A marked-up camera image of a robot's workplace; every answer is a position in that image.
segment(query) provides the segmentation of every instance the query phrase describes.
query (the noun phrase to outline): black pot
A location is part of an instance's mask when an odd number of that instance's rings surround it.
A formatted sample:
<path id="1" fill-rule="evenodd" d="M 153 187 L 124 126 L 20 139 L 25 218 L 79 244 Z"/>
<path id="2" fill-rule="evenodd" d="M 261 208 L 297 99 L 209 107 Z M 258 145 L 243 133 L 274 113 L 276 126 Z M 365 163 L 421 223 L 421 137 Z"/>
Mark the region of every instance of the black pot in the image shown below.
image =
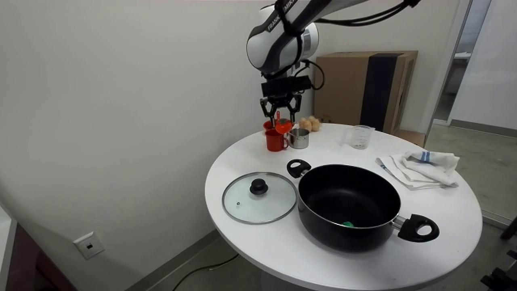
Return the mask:
<path id="1" fill-rule="evenodd" d="M 368 251 L 384 244 L 398 228 L 398 238 L 426 242 L 439 236 L 437 225 L 421 215 L 397 217 L 400 197 L 381 176 L 356 166 L 324 165 L 310 170 L 290 160 L 287 171 L 298 181 L 298 213 L 306 231 L 319 242 L 342 251 Z M 428 234 L 418 230 L 429 226 Z"/>

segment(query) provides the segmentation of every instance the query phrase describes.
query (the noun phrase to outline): pot handle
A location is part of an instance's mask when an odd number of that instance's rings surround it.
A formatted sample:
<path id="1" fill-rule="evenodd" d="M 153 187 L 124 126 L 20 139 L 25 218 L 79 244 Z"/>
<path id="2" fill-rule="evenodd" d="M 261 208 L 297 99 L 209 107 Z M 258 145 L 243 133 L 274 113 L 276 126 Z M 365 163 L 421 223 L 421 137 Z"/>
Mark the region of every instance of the pot handle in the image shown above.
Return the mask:
<path id="1" fill-rule="evenodd" d="M 300 178 L 305 171 L 308 171 L 311 166 L 305 160 L 290 160 L 287 163 L 287 171 L 292 178 Z"/>
<path id="2" fill-rule="evenodd" d="M 395 218 L 394 226 L 398 228 L 398 238 L 411 242 L 428 242 L 432 241 L 439 236 L 439 228 L 437 225 L 421 215 L 410 215 L 408 220 L 403 220 L 400 217 Z M 421 236 L 418 234 L 418 230 L 423 226 L 429 226 L 431 233 Z"/>

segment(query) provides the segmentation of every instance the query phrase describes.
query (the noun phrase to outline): red object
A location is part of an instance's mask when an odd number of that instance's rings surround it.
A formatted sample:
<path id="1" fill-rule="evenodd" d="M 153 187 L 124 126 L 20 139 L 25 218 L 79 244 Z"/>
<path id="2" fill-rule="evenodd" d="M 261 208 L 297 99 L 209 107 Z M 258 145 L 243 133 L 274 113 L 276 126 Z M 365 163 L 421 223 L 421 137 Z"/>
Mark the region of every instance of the red object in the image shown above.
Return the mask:
<path id="1" fill-rule="evenodd" d="M 264 145 L 269 152 L 281 152 L 287 147 L 284 134 L 272 129 L 271 121 L 263 123 L 264 129 Z"/>

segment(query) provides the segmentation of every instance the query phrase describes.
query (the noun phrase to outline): cardboard box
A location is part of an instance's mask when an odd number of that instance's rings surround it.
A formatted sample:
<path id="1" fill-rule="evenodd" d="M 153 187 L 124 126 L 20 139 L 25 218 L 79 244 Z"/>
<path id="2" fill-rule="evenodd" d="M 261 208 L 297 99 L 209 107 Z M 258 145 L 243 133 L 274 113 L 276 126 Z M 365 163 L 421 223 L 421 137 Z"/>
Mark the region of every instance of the cardboard box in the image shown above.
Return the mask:
<path id="1" fill-rule="evenodd" d="M 324 123 L 368 124 L 395 133 L 418 52 L 339 52 L 321 55 L 324 87 L 314 116 Z M 321 74 L 314 69 L 314 84 Z"/>

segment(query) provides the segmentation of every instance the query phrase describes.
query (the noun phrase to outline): white round table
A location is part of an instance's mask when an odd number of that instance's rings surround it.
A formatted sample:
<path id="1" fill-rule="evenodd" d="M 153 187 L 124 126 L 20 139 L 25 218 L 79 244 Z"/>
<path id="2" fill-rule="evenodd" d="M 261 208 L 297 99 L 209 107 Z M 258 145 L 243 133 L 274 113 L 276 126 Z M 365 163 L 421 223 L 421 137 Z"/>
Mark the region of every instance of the white round table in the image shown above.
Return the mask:
<path id="1" fill-rule="evenodd" d="M 453 173 L 457 187 L 408 191 L 377 163 L 376 157 L 419 150 L 398 137 L 374 133 L 369 147 L 345 145 L 350 126 L 323 124 L 310 134 L 303 150 L 268 152 L 263 133 L 227 147 L 211 165 L 205 181 L 205 202 L 221 236 L 250 263 L 281 280 L 308 289 L 405 289 L 431 283 L 468 259 L 479 241 L 482 217 L 465 179 Z M 439 226 L 431 242 L 408 242 L 395 236 L 368 252 L 342 252 L 314 241 L 293 207 L 269 225 L 245 225 L 230 218 L 221 204 L 226 186 L 251 171 L 272 171 L 289 178 L 285 163 L 303 158 L 311 166 L 342 163 L 366 168 L 386 178 L 402 200 L 400 215 L 421 213 Z"/>

